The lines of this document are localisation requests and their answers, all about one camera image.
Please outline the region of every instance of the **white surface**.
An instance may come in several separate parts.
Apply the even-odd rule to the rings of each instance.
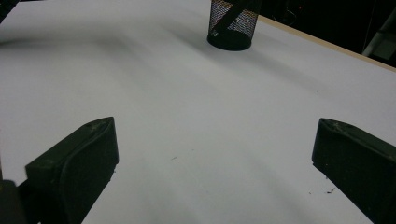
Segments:
[[[4,176],[94,119],[120,164],[85,224],[371,223],[312,165],[319,118],[396,145],[396,74],[262,22],[205,41],[210,1],[20,3],[0,26]]]

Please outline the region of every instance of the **black object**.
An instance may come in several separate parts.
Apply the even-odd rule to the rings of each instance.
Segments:
[[[227,50],[251,46],[262,0],[212,0],[207,41]]]
[[[396,147],[321,119],[312,161],[375,224],[396,223]]]
[[[14,182],[0,180],[0,223],[26,224],[18,189]]]
[[[28,179],[18,186],[18,193],[27,223],[81,223],[110,181],[118,162],[113,118],[92,121],[71,133],[26,165]],[[0,204],[4,200],[8,204],[18,203],[15,197],[0,199]]]
[[[41,0],[0,0],[0,24],[19,2],[33,2]]]

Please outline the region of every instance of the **white table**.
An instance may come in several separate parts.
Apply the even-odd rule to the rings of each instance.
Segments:
[[[396,74],[259,22],[213,48],[208,0],[20,3],[0,26],[5,179],[116,120],[120,164],[84,224],[371,223],[311,161],[319,118],[396,145]]]

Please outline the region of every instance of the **black mesh cup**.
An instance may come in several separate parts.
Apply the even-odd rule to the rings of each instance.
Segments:
[[[251,46],[262,0],[212,0],[207,41],[227,50]]]

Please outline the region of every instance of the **debris speck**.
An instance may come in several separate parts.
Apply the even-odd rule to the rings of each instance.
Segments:
[[[327,193],[331,194],[333,191],[335,191],[335,188],[331,189],[330,191],[327,191]]]

